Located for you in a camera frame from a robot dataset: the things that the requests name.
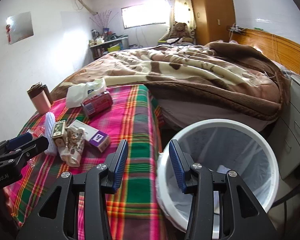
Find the green cream small box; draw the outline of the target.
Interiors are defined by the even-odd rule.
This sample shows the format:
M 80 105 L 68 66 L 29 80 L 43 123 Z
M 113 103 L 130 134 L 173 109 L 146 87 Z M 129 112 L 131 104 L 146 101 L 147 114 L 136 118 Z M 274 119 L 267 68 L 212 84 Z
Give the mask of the green cream small box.
M 55 122 L 51 138 L 57 147 L 66 146 L 65 120 Z

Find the red drink can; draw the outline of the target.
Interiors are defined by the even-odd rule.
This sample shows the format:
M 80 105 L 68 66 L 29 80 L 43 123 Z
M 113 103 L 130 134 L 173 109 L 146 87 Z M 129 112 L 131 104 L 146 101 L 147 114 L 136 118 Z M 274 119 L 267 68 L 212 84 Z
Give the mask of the red drink can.
M 81 103 L 83 112 L 87 118 L 92 118 L 102 111 L 110 108 L 113 105 L 113 100 L 109 91 L 104 91 L 100 94 L 92 96 Z

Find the white round trash bin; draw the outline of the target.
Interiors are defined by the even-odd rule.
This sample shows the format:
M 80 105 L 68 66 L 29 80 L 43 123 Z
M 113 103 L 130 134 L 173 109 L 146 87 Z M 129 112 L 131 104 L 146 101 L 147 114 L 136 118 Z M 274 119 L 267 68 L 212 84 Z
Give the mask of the white round trash bin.
M 236 171 L 268 212 L 279 188 L 279 167 L 266 140 L 251 127 L 229 119 L 199 121 L 174 139 L 183 152 L 211 171 Z M 177 185 L 166 147 L 157 161 L 157 202 L 175 228 L 186 231 L 192 197 Z

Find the clear plastic bottle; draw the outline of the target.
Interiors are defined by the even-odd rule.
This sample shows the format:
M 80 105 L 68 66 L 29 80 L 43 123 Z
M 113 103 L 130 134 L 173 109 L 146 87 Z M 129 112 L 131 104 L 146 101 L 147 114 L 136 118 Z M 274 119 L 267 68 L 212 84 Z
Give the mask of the clear plastic bottle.
M 44 126 L 38 126 L 35 129 L 28 129 L 27 133 L 30 133 L 32 135 L 33 139 L 37 139 L 38 137 L 41 137 L 45 134 L 45 127 Z M 32 158 L 27 163 L 30 167 L 34 167 L 35 162 L 36 162 L 36 158 Z

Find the patterned crumpled paper cup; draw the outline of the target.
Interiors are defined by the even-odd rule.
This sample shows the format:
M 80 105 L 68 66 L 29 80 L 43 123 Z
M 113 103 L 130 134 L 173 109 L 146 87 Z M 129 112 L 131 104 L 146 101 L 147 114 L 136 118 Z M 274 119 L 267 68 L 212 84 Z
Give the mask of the patterned crumpled paper cup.
M 80 167 L 85 146 L 85 129 L 67 127 L 65 132 L 65 146 L 58 148 L 60 158 L 70 167 Z

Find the pink plaid bed cloth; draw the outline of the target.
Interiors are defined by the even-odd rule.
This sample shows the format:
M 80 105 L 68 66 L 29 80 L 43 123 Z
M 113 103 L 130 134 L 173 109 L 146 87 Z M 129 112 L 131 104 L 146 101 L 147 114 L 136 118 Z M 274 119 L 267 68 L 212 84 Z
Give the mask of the pink plaid bed cloth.
M 23 225 L 41 196 L 65 171 L 79 174 L 103 162 L 122 139 L 128 141 L 128 157 L 117 193 L 107 196 L 107 210 L 113 239 L 166 239 L 167 232 L 156 199 L 157 158 L 161 152 L 160 108 L 144 85 L 109 89 L 113 105 L 88 119 L 80 107 L 69 109 L 64 99 L 53 103 L 56 120 L 68 124 L 79 120 L 109 135 L 111 143 L 103 153 L 86 148 L 78 168 L 60 157 L 40 154 L 22 169 L 22 179 L 8 187 L 12 217 Z

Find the white tissue pack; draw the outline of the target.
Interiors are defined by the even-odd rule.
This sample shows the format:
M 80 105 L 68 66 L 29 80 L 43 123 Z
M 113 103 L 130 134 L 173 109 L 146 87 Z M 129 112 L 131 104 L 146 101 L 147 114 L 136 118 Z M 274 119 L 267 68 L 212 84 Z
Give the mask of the white tissue pack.
M 65 105 L 67 108 L 79 107 L 84 100 L 107 90 L 104 78 L 87 83 L 79 83 L 68 88 Z

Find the brown patterned blanket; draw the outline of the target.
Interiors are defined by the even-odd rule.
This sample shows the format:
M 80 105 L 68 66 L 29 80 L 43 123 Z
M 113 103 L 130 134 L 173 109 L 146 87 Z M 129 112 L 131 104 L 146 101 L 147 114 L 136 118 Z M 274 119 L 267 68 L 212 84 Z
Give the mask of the brown patterned blanket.
M 273 121 L 290 101 L 290 81 L 255 48 L 226 42 L 204 46 L 160 45 L 108 53 L 52 90 L 103 78 L 108 87 L 143 84 L 157 99 L 204 103 Z

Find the brown teddy bear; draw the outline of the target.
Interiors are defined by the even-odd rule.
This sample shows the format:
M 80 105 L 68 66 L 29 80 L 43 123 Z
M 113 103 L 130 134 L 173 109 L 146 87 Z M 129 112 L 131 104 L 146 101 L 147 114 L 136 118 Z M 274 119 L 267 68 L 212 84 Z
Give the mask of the brown teddy bear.
M 169 40 L 172 38 L 179 38 L 182 42 L 194 42 L 187 24 L 182 22 L 175 22 L 173 27 L 170 29 L 167 39 Z

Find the wooden headboard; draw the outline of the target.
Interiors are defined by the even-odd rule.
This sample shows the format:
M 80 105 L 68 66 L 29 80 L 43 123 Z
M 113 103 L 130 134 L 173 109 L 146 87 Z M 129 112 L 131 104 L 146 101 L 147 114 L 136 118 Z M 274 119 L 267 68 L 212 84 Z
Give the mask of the wooden headboard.
M 232 39 L 261 51 L 267 58 L 300 75 L 300 44 L 265 31 L 244 29 Z

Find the dried branch bouquet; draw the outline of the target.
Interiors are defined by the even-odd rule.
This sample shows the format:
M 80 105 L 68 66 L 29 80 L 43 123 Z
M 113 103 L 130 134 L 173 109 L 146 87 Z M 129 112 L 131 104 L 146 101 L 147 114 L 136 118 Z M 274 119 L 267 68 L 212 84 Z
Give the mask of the dried branch bouquet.
M 113 19 L 118 15 L 118 12 L 113 12 L 112 10 L 106 10 L 103 12 L 98 12 L 95 15 L 89 17 L 90 20 L 96 25 L 99 29 L 107 29 L 109 24 Z

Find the floral window curtain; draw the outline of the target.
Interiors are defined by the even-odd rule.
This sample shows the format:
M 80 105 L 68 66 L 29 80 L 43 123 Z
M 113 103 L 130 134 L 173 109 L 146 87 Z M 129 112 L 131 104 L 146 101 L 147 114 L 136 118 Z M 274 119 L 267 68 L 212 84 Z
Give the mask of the floral window curtain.
M 175 22 L 186 23 L 190 31 L 196 29 L 191 0 L 167 0 L 170 5 L 170 27 Z

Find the wooden wardrobe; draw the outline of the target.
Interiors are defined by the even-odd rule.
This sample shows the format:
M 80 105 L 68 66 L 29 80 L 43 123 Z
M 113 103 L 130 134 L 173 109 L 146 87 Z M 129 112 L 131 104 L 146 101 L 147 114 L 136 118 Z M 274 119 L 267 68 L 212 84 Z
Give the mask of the wooden wardrobe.
M 196 43 L 229 41 L 229 30 L 236 23 L 233 0 L 191 0 L 196 21 Z

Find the silver wall panel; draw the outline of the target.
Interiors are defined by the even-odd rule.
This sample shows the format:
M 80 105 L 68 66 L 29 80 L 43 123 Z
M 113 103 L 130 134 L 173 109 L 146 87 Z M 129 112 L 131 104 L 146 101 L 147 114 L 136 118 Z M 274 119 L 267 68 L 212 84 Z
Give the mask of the silver wall panel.
M 8 44 L 14 44 L 34 35 L 31 13 L 23 12 L 6 19 Z

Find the cluttered wall shelf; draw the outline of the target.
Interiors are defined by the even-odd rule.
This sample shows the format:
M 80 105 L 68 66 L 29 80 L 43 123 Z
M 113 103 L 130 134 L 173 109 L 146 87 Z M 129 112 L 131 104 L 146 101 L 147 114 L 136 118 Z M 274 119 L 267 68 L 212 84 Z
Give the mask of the cluttered wall shelf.
M 96 30 L 92 33 L 93 39 L 89 41 L 89 48 L 94 60 L 111 52 L 129 49 L 128 35 L 116 35 L 111 31 L 100 35 Z

